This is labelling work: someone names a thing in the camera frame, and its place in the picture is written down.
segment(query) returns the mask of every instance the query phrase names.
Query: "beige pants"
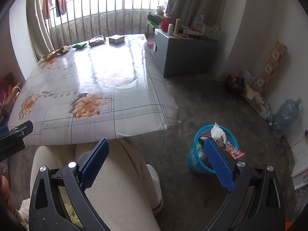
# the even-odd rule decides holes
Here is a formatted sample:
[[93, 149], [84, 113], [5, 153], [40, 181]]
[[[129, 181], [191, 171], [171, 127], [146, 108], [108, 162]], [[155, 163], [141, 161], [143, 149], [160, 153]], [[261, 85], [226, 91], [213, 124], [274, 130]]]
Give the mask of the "beige pants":
[[[30, 193], [39, 168], [62, 168], [91, 151], [97, 143], [41, 146], [35, 153]], [[110, 151], [93, 186], [85, 191], [102, 220], [112, 231], [159, 231], [152, 209], [159, 207], [158, 195], [139, 150], [124, 139], [109, 141]], [[69, 202], [60, 187], [65, 203]]]

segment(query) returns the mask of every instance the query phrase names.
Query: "cabinet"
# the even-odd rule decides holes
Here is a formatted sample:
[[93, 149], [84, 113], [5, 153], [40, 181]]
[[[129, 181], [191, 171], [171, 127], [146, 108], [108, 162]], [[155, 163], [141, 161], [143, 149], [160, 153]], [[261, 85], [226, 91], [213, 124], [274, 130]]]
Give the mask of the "cabinet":
[[169, 36], [155, 29], [153, 56], [164, 77], [206, 73], [217, 53], [217, 41]]

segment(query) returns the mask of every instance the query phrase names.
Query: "snack bag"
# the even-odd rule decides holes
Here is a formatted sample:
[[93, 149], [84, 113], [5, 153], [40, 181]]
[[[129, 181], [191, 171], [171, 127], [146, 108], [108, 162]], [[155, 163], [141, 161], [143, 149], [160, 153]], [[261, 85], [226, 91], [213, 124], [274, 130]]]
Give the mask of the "snack bag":
[[234, 159], [242, 157], [245, 153], [233, 147], [229, 141], [226, 143], [226, 151], [228, 151]]

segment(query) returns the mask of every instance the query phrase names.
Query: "beige curtain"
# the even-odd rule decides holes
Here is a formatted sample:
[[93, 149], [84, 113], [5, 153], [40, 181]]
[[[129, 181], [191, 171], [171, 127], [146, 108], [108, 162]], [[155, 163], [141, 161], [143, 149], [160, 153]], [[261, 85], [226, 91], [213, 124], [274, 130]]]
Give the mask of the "beige curtain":
[[166, 14], [171, 14], [172, 23], [176, 19], [181, 24], [194, 27], [200, 15], [205, 24], [220, 25], [226, 0], [168, 0]]
[[39, 60], [54, 50], [44, 24], [40, 0], [27, 0], [26, 11], [32, 47]]

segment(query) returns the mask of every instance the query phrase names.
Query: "blue gripper pad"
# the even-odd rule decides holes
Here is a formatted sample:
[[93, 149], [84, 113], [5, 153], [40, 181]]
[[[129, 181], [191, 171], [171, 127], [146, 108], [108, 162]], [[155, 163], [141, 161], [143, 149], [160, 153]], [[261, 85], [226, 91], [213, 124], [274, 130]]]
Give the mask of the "blue gripper pad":
[[233, 170], [210, 138], [207, 138], [204, 142], [204, 151], [213, 166], [221, 185], [227, 187], [231, 192], [234, 188]]
[[2, 127], [0, 127], [0, 135], [6, 133], [6, 132], [8, 132], [8, 131], [9, 131], [8, 126], [2, 126]]
[[88, 152], [90, 158], [88, 158], [83, 169], [79, 172], [79, 187], [82, 191], [92, 187], [98, 172], [109, 154], [109, 143], [107, 140], [98, 143], [98, 145], [99, 147], [96, 150]]

